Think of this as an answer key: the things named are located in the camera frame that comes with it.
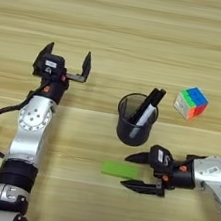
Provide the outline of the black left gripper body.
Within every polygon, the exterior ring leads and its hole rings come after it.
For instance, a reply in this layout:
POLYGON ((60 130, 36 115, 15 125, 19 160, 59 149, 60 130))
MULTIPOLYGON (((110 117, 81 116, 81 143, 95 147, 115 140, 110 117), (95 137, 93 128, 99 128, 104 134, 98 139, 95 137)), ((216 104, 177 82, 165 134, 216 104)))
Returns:
POLYGON ((41 85, 34 92, 35 96, 47 97, 56 104, 62 99, 69 87, 64 62, 51 59, 37 59, 33 66, 33 75, 41 78, 41 85))

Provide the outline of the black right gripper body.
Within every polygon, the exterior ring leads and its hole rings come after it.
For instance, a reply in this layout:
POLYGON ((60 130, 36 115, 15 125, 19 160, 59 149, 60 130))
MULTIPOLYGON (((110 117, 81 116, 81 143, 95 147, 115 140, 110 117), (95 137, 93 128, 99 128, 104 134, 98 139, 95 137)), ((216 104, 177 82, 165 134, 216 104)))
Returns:
POLYGON ((194 189, 195 183, 191 168, 189 164, 185 165, 170 159, 165 163, 156 162, 153 174, 162 181, 165 189, 194 189))

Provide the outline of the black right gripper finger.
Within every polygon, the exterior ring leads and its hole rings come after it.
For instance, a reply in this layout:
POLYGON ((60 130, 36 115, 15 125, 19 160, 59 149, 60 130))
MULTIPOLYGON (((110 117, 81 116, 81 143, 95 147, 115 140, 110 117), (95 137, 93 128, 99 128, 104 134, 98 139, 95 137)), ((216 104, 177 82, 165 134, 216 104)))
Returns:
POLYGON ((130 161, 132 163, 138 163, 138 164, 149 164, 149 153, 148 152, 141 152, 136 154, 131 154, 130 156, 127 156, 126 161, 130 161))
POLYGON ((156 184, 144 183, 143 180, 137 179, 129 179, 126 181, 122 181, 121 184, 130 189, 131 191, 135 191, 136 193, 149 194, 155 196, 164 197, 165 187, 161 181, 158 181, 156 184))

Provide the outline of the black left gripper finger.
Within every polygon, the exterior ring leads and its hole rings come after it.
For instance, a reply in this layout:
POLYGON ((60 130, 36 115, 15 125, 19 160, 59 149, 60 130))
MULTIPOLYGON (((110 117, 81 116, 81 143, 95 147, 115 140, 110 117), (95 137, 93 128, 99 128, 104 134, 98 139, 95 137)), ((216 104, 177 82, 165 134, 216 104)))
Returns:
POLYGON ((38 58, 41 58, 46 53, 51 53, 52 49, 54 48, 54 42, 49 43, 47 46, 45 46, 41 52, 38 54, 38 58))
POLYGON ((87 81, 87 78, 89 77, 89 73, 91 71, 91 53, 87 53, 87 56, 84 59, 84 62, 82 63, 82 73, 81 74, 67 74, 66 77, 68 80, 72 80, 74 82, 81 82, 85 83, 87 81))

